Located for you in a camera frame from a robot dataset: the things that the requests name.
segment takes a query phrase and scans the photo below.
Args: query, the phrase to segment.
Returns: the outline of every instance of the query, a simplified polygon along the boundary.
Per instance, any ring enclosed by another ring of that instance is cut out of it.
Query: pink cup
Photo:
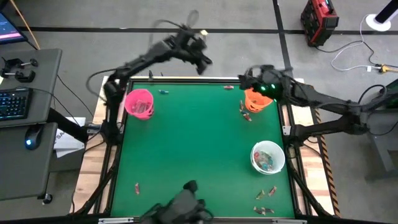
[[[124,108],[130,115],[147,120],[154,114],[154,96],[146,89],[133,90],[126,96]]]

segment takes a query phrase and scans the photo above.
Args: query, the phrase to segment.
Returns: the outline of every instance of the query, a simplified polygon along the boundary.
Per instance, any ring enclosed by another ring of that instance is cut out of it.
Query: keyboard
[[[25,119],[29,112],[31,97],[30,88],[0,90],[0,121]]]

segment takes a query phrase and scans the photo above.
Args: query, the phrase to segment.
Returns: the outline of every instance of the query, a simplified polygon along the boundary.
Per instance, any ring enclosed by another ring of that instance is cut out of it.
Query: green tabletop
[[[250,163],[255,143],[282,146],[277,103],[251,114],[249,122],[239,112],[244,93],[237,85],[224,90],[218,84],[135,83],[134,88],[153,94],[155,113],[147,121],[127,117],[112,216],[140,216],[196,180],[197,198],[205,199],[216,217],[264,217],[254,206],[275,211],[266,218],[294,217],[286,166],[278,174],[262,175]],[[255,199],[273,186],[273,196]]]

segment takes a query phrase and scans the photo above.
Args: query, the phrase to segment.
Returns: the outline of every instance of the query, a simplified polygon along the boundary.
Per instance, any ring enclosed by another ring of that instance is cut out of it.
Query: gray desk
[[[60,49],[30,50],[24,52],[8,52],[1,54],[6,60],[19,58],[23,62],[28,62],[31,58],[38,61],[39,66],[26,66],[25,69],[16,69],[28,74],[31,70],[36,73],[35,79],[31,83],[20,83],[13,76],[5,78],[0,84],[0,90],[25,86],[45,90],[51,94],[54,92],[55,82],[57,81],[58,68],[61,61],[62,51]],[[0,60],[0,69],[4,67],[3,60]],[[49,116],[52,96],[43,91],[33,90],[30,110],[26,119],[16,119],[1,121],[0,128],[8,126],[19,126],[27,124],[37,124],[46,122]]]
[[[45,193],[56,123],[44,126],[35,150],[24,145],[28,126],[0,129],[0,200],[34,197]]]

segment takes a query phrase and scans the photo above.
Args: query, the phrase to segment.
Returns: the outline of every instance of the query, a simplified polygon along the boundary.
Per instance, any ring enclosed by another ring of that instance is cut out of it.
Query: orange cup
[[[272,99],[262,96],[260,93],[253,92],[253,88],[244,91],[246,96],[244,104],[246,108],[253,113],[262,111],[266,106],[272,103]]]

